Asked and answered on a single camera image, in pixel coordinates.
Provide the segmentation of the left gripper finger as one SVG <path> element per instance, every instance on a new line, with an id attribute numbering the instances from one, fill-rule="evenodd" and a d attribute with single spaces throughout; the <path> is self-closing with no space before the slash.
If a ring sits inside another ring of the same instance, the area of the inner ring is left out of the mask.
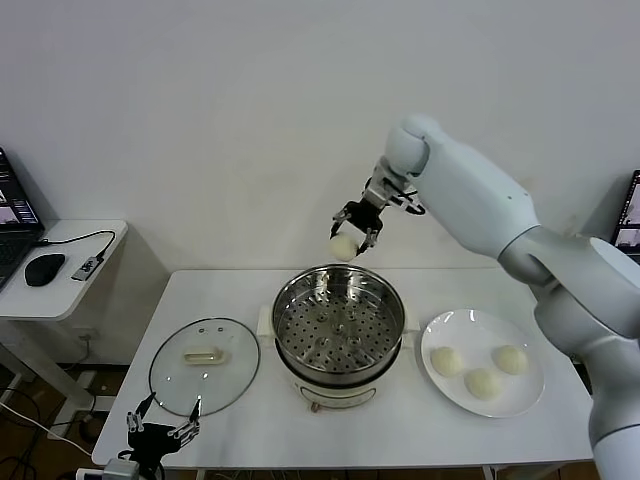
<path id="1" fill-rule="evenodd" d="M 143 431 L 143 419 L 151 407 L 155 398 L 155 393 L 151 392 L 144 400 L 142 400 L 134 411 L 129 411 L 126 416 L 127 427 L 129 431 Z"/>
<path id="2" fill-rule="evenodd" d="M 188 436 L 190 434 L 196 435 L 199 431 L 199 418 L 201 413 L 201 396 L 198 395 L 196 397 L 196 402 L 194 404 L 191 413 L 189 414 L 187 421 L 180 425 L 179 427 L 171 430 L 168 435 L 169 436 Z"/>

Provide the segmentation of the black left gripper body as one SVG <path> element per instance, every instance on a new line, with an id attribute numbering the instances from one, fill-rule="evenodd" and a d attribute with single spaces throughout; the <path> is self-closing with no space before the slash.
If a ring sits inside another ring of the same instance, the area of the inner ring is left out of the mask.
<path id="1" fill-rule="evenodd" d="M 165 455 L 175 453 L 176 438 L 171 434 L 173 430 L 173 426 L 144 423 L 142 431 L 130 432 L 130 459 L 138 463 L 159 463 Z"/>

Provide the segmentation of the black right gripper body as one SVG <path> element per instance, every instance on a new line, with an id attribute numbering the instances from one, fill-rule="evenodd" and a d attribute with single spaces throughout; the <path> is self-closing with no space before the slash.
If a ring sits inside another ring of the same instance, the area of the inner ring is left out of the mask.
<path id="1" fill-rule="evenodd" d="M 349 201 L 344 210 L 346 220 L 364 234 L 378 234 L 383 228 L 380 219 L 382 210 L 364 198 L 358 202 Z"/>

